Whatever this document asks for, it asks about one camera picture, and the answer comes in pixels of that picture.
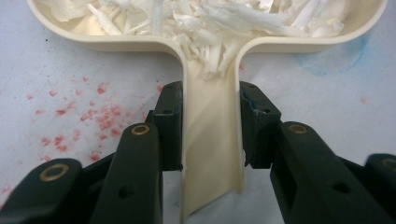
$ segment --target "white surface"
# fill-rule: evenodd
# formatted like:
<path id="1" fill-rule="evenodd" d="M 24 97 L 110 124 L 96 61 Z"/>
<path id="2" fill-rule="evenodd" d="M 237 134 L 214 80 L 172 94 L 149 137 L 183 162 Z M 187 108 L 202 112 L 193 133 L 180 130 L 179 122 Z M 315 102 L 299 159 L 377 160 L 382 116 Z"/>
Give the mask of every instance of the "white surface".
<path id="1" fill-rule="evenodd" d="M 270 97 L 283 121 L 310 125 L 339 156 L 363 164 L 370 153 L 396 154 L 395 10 L 389 1 L 368 34 L 321 53 L 246 56 L 240 77 Z M 114 151 L 119 137 L 111 129 L 140 122 L 157 89 L 182 77 L 177 60 L 164 54 L 101 53 L 62 39 L 22 0 L 4 1 L 0 28 L 0 204 L 46 156 L 88 165 Z M 99 94 L 101 83 L 106 92 Z M 90 109 L 97 113 L 81 121 Z M 114 125 L 101 130 L 105 116 Z M 57 136 L 65 139 L 55 146 Z M 242 196 L 227 194 L 188 223 L 282 223 L 268 174 L 247 168 Z M 164 223 L 177 223 L 179 173 L 165 174 L 164 187 Z"/>

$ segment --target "pink stain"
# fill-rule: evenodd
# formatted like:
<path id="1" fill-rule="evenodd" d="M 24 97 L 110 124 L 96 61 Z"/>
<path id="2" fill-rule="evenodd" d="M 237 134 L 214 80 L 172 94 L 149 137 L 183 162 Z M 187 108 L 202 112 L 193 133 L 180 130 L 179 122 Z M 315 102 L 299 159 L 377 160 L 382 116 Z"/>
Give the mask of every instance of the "pink stain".
<path id="1" fill-rule="evenodd" d="M 97 113 L 96 110 L 90 109 L 90 110 L 88 110 L 87 113 L 85 113 L 85 114 L 83 114 L 83 115 L 81 116 L 80 120 L 81 120 L 81 121 L 84 121 L 84 120 L 86 120 L 86 119 L 92 119 L 93 116 L 94 116 L 96 113 Z"/>
<path id="2" fill-rule="evenodd" d="M 73 140 L 78 141 L 81 137 L 81 130 L 74 130 Z"/>
<path id="3" fill-rule="evenodd" d="M 104 82 L 102 82 L 101 84 L 99 84 L 99 86 L 98 86 L 98 93 L 99 94 L 103 94 L 103 93 L 105 93 L 106 92 L 106 88 L 107 88 L 107 84 L 106 83 L 104 83 Z"/>
<path id="4" fill-rule="evenodd" d="M 131 118 L 133 116 L 134 116 L 134 112 L 132 112 L 132 111 L 127 111 L 126 112 L 126 117 Z"/>
<path id="5" fill-rule="evenodd" d="M 68 106 L 67 109 L 75 109 L 76 108 L 76 101 L 71 102 Z"/>
<path id="6" fill-rule="evenodd" d="M 113 137 L 117 137 L 117 136 L 120 136 L 120 135 L 121 135 L 121 132 L 120 132 L 120 130 L 112 129 L 112 130 L 111 130 L 111 135 L 112 135 Z"/>
<path id="7" fill-rule="evenodd" d="M 163 85 L 162 84 L 158 84 L 157 85 L 157 92 L 161 92 L 163 91 Z"/>
<path id="8" fill-rule="evenodd" d="M 105 139 L 107 139 L 107 135 L 105 135 L 105 134 L 100 134 L 100 135 L 99 135 L 99 138 L 100 138 L 100 140 L 105 140 Z"/>
<path id="9" fill-rule="evenodd" d="M 49 95 L 52 97 L 55 96 L 56 94 L 58 94 L 58 92 L 56 90 L 52 90 L 49 92 Z"/>
<path id="10" fill-rule="evenodd" d="M 46 147 L 47 145 L 50 144 L 50 139 L 44 137 L 44 138 L 41 139 L 41 143 L 44 145 L 44 147 Z"/>
<path id="11" fill-rule="evenodd" d="M 113 106 L 111 106 L 111 107 L 110 107 L 110 110 L 111 110 L 111 113 L 112 113 L 114 116 L 118 116 L 118 115 L 120 115 L 120 113 L 121 113 L 121 108 L 120 108 L 119 105 L 113 105 Z"/>
<path id="12" fill-rule="evenodd" d="M 244 63 L 239 64 L 239 71 L 245 72 L 245 64 Z"/>
<path id="13" fill-rule="evenodd" d="M 367 97 L 362 96 L 361 97 L 361 103 L 364 104 L 364 105 L 367 105 Z"/>
<path id="14" fill-rule="evenodd" d="M 92 161 L 99 161 L 101 155 L 102 155 L 102 152 L 100 152 L 98 150 L 94 150 L 94 151 L 91 152 L 90 159 Z"/>
<path id="15" fill-rule="evenodd" d="M 59 135 L 55 137 L 55 146 L 61 152 L 67 151 L 67 146 L 63 145 L 64 137 Z"/>
<path id="16" fill-rule="evenodd" d="M 82 95 L 82 91 L 81 91 L 81 90 L 76 90 L 76 95 L 77 95 L 77 96 Z"/>
<path id="17" fill-rule="evenodd" d="M 66 110 L 57 110 L 56 111 L 56 113 L 58 114 L 58 115 L 63 115 L 63 114 L 65 114 L 66 113 Z"/>
<path id="18" fill-rule="evenodd" d="M 41 161 L 50 161 L 50 160 L 51 160 L 51 157 L 49 157 L 49 156 L 43 156 L 40 160 L 41 160 Z"/>
<path id="19" fill-rule="evenodd" d="M 62 143 L 63 140 L 64 140 L 63 136 L 61 136 L 61 135 L 56 136 L 55 137 L 55 146 L 59 146 Z"/>
<path id="20" fill-rule="evenodd" d="M 99 122 L 99 128 L 101 130 L 109 129 L 114 125 L 115 120 L 114 119 L 98 119 Z"/>

